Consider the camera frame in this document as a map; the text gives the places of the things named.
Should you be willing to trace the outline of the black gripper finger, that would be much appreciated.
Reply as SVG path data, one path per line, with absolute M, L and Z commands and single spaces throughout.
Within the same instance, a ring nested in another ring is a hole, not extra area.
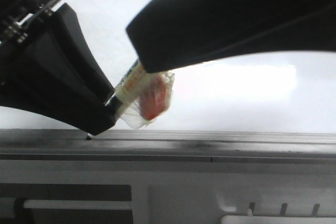
M 151 0 L 126 31 L 149 73 L 264 52 L 335 52 L 335 0 Z
M 67 4 L 22 44 L 1 46 L 1 106 L 98 135 L 116 123 L 114 109 L 105 105 L 113 92 Z

